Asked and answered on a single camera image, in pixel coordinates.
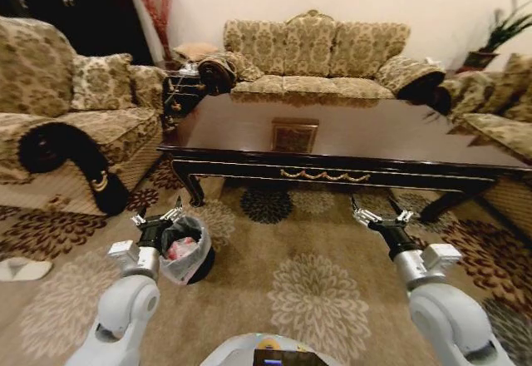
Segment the throw pillow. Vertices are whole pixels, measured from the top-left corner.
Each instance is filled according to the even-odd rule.
[[[514,121],[532,122],[532,82],[525,94],[505,112],[504,116]]]
[[[120,110],[133,104],[130,54],[106,57],[74,57],[74,98],[71,109]]]
[[[158,67],[144,65],[130,66],[133,95],[136,104],[157,110],[163,113],[163,81],[166,72]]]
[[[218,48],[209,43],[184,43],[174,47],[174,53],[179,61],[200,62],[209,54],[217,52]]]
[[[502,78],[488,102],[478,111],[496,114],[511,102],[517,100],[526,90],[532,77],[532,56],[513,53],[506,63]]]

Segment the vase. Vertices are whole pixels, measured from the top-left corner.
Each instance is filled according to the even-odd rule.
[[[163,44],[163,61],[158,63],[159,67],[167,71],[177,71],[181,65],[172,57],[170,46]]]
[[[469,52],[467,58],[456,73],[464,71],[483,71],[499,54],[494,52]]]

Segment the floral patterned rug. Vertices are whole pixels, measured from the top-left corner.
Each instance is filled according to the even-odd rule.
[[[202,181],[208,185],[212,178]],[[209,276],[178,287],[164,277],[142,344],[143,364],[197,365],[227,338],[248,332],[302,340],[346,365],[436,365],[411,323],[404,289],[382,238],[357,224],[349,193],[332,185],[226,181],[191,209],[217,252]],[[116,280],[106,258],[138,237],[133,211],[168,210],[180,185],[162,161],[112,218],[0,207],[0,255],[53,260],[42,280],[2,283],[0,357],[6,365],[57,366],[79,346],[100,294]],[[362,206],[392,215],[387,197],[419,211],[437,193],[363,189]],[[519,366],[532,364],[532,257],[519,237],[474,202],[435,224],[413,220],[419,243],[452,243],[463,254],[449,273],[477,299]]]

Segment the table apron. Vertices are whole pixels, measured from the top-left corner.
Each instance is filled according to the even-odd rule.
[[[474,176],[445,176],[407,171],[357,170],[301,166],[275,166],[230,162],[190,161],[174,158],[176,170],[182,168],[189,175],[224,176],[282,181],[314,181],[347,185],[374,185],[425,190],[473,192],[487,188],[496,178]]]

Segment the decorative carving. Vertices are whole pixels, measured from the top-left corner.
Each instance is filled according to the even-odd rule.
[[[296,179],[298,177],[304,177],[306,179],[310,179],[312,181],[315,181],[316,179],[320,179],[324,177],[328,181],[351,181],[352,183],[358,183],[361,181],[368,181],[371,175],[364,175],[361,177],[351,177],[348,173],[344,173],[340,176],[329,176],[329,174],[324,171],[322,173],[318,173],[317,175],[309,175],[306,171],[300,171],[296,174],[290,174],[287,173],[284,169],[281,170],[281,176],[289,177],[291,179]]]
[[[96,193],[101,193],[103,190],[105,190],[107,187],[107,183],[107,172],[105,171],[101,172],[101,181],[91,181],[92,188]]]
[[[328,18],[331,21],[334,21],[334,18],[331,17],[330,15],[323,14],[319,12],[318,10],[308,10],[307,12],[302,12],[301,14],[298,14],[295,17],[290,18],[289,20],[286,21],[286,23],[290,23],[294,19],[306,18],[306,17],[322,17],[322,18]]]

